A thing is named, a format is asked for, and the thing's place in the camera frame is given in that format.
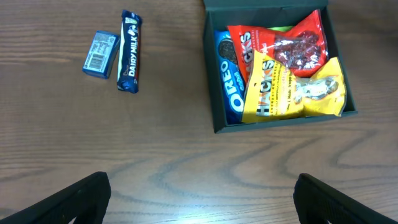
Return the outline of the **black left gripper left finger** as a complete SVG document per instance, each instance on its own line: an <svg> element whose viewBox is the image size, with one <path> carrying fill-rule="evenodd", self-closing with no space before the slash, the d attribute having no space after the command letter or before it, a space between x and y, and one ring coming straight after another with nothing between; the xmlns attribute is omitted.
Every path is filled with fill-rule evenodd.
<svg viewBox="0 0 398 224"><path fill-rule="evenodd" d="M3 218L1 224L99 224L108 207L111 187L105 172L95 172L67 188Z"/></svg>

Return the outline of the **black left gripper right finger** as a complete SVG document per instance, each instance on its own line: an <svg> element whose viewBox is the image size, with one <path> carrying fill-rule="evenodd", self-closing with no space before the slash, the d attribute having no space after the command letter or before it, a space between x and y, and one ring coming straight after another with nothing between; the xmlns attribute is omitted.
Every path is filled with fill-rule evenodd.
<svg viewBox="0 0 398 224"><path fill-rule="evenodd" d="M299 175L293 199L301 224L395 224L393 219L306 173Z"/></svg>

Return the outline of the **yellow Hacks candy bag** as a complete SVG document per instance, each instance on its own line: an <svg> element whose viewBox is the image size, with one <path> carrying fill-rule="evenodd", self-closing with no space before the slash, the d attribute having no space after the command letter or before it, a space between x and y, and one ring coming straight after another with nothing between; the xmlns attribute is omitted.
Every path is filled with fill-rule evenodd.
<svg viewBox="0 0 398 224"><path fill-rule="evenodd" d="M280 62L256 50L241 121L341 116L345 104L346 86L337 57L310 78L299 78Z"/></svg>

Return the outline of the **Dairy Milk chocolate bar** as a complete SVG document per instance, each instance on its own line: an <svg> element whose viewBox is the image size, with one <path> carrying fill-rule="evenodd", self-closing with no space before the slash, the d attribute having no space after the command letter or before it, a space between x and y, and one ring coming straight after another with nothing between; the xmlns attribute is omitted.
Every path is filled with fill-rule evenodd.
<svg viewBox="0 0 398 224"><path fill-rule="evenodd" d="M118 60L118 90L139 91L139 66L142 19L137 14L123 10Z"/></svg>

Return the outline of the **blue Oreo cookie pack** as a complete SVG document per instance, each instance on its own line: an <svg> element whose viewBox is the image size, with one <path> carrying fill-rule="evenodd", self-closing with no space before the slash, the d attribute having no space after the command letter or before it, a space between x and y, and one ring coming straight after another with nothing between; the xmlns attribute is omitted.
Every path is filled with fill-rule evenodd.
<svg viewBox="0 0 398 224"><path fill-rule="evenodd" d="M243 115L246 83L238 67L231 35L228 31L218 30L214 35L226 119L228 124L238 124Z"/></svg>

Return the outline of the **red Hacks candy bag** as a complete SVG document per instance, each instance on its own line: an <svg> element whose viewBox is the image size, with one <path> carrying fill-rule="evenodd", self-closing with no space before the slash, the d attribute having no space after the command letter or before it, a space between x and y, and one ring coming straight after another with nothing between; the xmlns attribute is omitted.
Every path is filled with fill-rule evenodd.
<svg viewBox="0 0 398 224"><path fill-rule="evenodd" d="M294 75L309 78L328 61L320 10L314 10L287 32L255 26L228 26L238 67L248 82L254 53L267 54Z"/></svg>

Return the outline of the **small blue candy box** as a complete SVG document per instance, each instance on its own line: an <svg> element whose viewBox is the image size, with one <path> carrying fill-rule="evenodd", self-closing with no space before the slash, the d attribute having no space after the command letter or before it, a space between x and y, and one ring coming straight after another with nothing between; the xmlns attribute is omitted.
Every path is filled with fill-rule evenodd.
<svg viewBox="0 0 398 224"><path fill-rule="evenodd" d="M108 79L119 49L120 36L97 30L87 53L82 71L90 76Z"/></svg>

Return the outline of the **Haribo worms candy bag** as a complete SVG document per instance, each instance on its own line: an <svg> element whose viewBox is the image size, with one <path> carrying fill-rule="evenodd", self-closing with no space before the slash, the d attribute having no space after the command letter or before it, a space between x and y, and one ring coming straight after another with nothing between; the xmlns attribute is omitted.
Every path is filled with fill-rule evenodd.
<svg viewBox="0 0 398 224"><path fill-rule="evenodd" d="M287 32L287 31L291 30L292 28L293 28L293 26L271 27L270 30L276 30L279 32Z"/></svg>

